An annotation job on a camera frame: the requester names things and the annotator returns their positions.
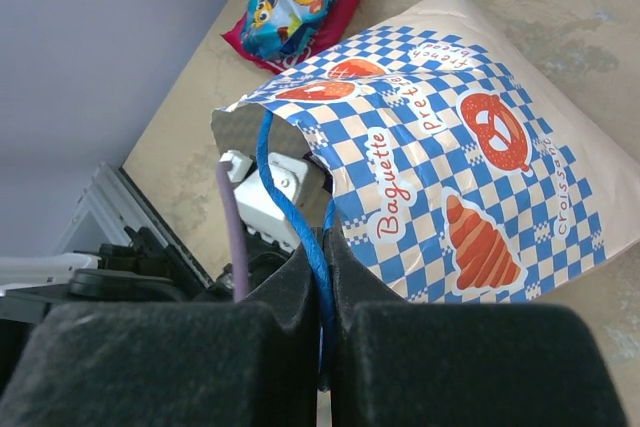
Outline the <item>blue checkered paper bag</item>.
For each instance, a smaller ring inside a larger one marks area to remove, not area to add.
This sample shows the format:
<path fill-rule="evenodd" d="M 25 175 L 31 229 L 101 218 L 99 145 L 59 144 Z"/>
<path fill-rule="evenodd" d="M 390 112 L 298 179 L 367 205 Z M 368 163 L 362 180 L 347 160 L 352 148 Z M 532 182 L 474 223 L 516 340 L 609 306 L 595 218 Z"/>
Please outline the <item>blue checkered paper bag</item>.
<path fill-rule="evenodd" d="M 402 298 L 520 303 L 639 240 L 639 166 L 466 0 L 423 0 L 212 114 L 302 238 L 335 332 L 329 259 L 271 153 L 331 178 L 356 259 Z"/>

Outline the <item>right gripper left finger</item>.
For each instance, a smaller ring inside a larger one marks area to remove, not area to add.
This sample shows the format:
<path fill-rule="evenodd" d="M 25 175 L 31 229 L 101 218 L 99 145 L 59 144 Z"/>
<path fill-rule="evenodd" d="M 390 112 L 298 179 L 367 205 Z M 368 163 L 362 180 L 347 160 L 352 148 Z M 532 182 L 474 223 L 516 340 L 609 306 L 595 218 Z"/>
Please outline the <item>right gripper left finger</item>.
<path fill-rule="evenodd" d="M 238 303 L 83 303 L 31 334 L 5 426 L 312 426 L 319 314 L 303 250 Z"/>

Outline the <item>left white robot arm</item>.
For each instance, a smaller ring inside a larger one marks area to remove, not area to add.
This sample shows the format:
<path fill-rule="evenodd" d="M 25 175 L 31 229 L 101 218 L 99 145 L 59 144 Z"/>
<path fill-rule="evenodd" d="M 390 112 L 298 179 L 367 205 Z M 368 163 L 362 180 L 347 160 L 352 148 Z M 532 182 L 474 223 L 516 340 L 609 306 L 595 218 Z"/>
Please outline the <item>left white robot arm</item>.
<path fill-rule="evenodd" d="M 150 229 L 128 234 L 131 246 L 94 255 L 3 260 L 3 384 L 38 354 L 53 355 L 59 378 L 95 386 L 201 381 L 254 395 L 314 383 L 317 295 L 304 253 L 247 235 L 249 291 L 235 300 L 230 268 L 207 284 Z"/>

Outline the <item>pink snack packet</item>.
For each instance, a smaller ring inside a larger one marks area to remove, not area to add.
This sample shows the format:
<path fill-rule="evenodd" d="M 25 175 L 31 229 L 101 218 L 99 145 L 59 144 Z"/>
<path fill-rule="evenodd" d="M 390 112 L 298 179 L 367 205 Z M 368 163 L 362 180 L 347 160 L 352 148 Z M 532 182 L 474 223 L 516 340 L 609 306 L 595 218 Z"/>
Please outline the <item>pink snack packet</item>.
<path fill-rule="evenodd" d="M 336 44 L 346 30 L 346 27 L 349 25 L 360 1 L 361 0 L 337 0 L 330 9 L 330 12 L 320 30 L 311 37 L 309 44 L 298 55 L 279 60 L 265 61 L 246 52 L 241 45 L 240 35 L 246 20 L 247 11 L 231 30 L 222 35 L 222 38 L 242 58 L 252 62 L 262 69 L 279 74 Z"/>

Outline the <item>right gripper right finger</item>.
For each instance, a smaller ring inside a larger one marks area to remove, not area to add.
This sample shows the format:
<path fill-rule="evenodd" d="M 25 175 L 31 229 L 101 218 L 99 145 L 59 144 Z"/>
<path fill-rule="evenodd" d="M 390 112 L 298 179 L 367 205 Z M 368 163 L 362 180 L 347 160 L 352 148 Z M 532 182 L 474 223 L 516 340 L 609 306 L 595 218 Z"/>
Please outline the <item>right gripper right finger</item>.
<path fill-rule="evenodd" d="M 583 320 L 549 304 L 412 304 L 330 230 L 337 426 L 623 426 Z"/>

